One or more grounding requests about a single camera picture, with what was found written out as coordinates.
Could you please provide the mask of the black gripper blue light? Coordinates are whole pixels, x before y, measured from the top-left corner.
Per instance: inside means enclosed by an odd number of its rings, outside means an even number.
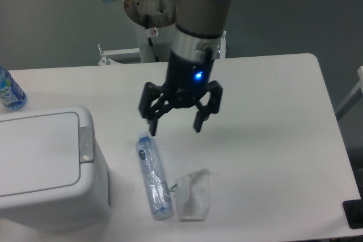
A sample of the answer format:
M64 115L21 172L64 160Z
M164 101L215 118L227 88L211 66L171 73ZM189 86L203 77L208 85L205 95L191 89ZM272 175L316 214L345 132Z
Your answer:
M197 106L193 124L197 133L211 114L219 112L223 88L216 80L209 82L212 67L211 50L203 51L198 61L171 52L165 83L157 86L146 82L138 106L152 136L156 135L158 120L170 109Z

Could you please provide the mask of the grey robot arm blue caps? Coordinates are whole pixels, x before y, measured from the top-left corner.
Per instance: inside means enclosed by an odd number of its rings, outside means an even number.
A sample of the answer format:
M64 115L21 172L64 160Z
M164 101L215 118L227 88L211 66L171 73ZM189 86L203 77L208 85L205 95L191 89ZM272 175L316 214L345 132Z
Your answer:
M220 109L223 89L210 80L210 73L231 0L160 1L163 7L156 14L170 14L176 31L166 80L161 86L145 84L138 109L155 134L158 120L170 110L197 107L193 127L200 131L204 121Z

